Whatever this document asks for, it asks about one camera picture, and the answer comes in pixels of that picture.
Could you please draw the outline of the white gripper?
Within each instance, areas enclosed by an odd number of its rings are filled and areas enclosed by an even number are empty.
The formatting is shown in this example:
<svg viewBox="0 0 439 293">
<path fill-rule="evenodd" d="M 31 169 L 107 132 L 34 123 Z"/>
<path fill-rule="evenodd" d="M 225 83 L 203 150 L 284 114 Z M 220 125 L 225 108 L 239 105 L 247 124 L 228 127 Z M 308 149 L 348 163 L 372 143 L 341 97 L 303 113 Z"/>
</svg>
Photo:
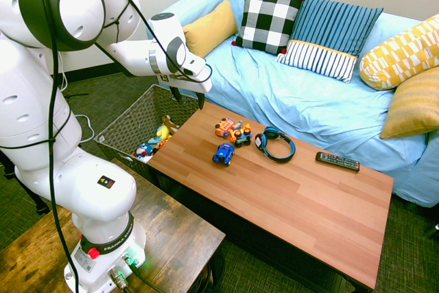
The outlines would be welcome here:
<svg viewBox="0 0 439 293">
<path fill-rule="evenodd" d="M 209 78 L 206 82 L 190 80 L 183 75 L 157 75 L 158 82 L 170 86 L 170 91 L 179 104 L 184 104 L 184 100 L 178 89 L 197 92 L 198 108 L 204 107 L 205 94 L 212 88 L 212 80 Z"/>
</svg>

